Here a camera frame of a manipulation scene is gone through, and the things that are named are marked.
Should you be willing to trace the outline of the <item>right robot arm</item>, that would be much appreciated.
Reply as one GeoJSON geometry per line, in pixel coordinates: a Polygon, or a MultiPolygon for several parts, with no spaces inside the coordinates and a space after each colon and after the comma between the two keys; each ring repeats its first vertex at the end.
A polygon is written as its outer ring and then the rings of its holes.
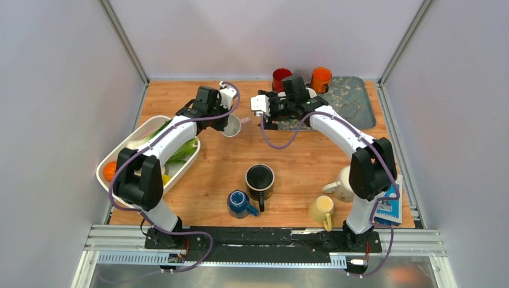
{"type": "Polygon", "coordinates": [[[350,159],[348,183],[353,190],[352,209],[343,222],[343,245],[351,251],[363,247],[374,228],[378,205],[385,192],[395,187],[396,164],[391,142],[355,128],[300,76],[283,79],[283,92],[260,90],[251,98],[250,108],[261,119],[261,130],[273,129],[274,122],[297,119],[297,127],[306,125],[327,136],[350,159]]]}

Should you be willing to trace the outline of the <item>navy blue mug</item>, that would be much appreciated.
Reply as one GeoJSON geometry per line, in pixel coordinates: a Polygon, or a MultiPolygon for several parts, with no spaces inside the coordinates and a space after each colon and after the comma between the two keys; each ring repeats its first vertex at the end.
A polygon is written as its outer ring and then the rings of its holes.
{"type": "Polygon", "coordinates": [[[259,216],[259,210],[251,203],[247,193],[241,190],[234,190],[227,197],[227,208],[230,215],[236,219],[243,219],[249,215],[259,216]]]}

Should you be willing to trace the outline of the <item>lilac grey mug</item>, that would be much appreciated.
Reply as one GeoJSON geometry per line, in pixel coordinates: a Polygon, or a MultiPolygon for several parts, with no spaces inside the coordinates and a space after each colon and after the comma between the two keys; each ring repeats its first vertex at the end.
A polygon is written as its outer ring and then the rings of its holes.
{"type": "Polygon", "coordinates": [[[312,72],[309,69],[307,69],[307,68],[297,68],[297,69],[295,69],[292,72],[292,74],[294,76],[300,76],[303,79],[303,81],[304,81],[304,83],[306,85],[311,84],[311,81],[312,81],[312,72]]]}

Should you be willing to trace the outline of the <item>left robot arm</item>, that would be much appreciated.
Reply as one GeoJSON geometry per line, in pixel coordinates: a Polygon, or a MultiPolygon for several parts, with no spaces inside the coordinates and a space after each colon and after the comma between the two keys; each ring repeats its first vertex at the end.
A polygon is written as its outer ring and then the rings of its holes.
{"type": "Polygon", "coordinates": [[[136,149],[123,148],[117,156],[116,172],[110,182],[111,204],[118,197],[130,205],[160,231],[160,240],[168,248],[179,247],[184,239],[181,219],[163,200],[161,169],[183,144],[211,127],[223,131],[227,117],[239,106],[240,93],[230,82],[220,82],[218,89],[200,86],[196,97],[176,112],[150,141],[136,149]]]}

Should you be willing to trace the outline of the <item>orange mug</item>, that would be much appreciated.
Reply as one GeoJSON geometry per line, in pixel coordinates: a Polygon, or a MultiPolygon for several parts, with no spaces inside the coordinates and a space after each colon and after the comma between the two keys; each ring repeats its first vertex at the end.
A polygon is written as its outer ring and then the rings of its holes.
{"type": "Polygon", "coordinates": [[[332,72],[325,67],[317,67],[312,71],[311,88],[317,94],[324,94],[329,91],[332,72]]]}

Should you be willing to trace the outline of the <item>red mug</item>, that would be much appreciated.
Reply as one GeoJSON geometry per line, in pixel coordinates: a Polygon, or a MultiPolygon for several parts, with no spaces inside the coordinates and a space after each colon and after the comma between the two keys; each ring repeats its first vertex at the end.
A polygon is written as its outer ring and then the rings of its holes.
{"type": "Polygon", "coordinates": [[[272,74],[272,91],[279,93],[284,92],[285,87],[283,85],[283,80],[292,75],[291,70],[287,68],[278,68],[273,71],[272,74]]]}

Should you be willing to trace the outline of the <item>pink faceted mug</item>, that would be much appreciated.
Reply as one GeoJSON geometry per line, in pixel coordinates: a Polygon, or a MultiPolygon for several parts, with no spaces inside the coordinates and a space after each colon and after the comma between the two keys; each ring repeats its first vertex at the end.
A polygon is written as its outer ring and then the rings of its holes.
{"type": "Polygon", "coordinates": [[[250,121],[251,117],[239,118],[235,115],[229,115],[227,118],[227,126],[225,126],[221,133],[225,137],[235,137],[240,133],[242,126],[250,121]]]}

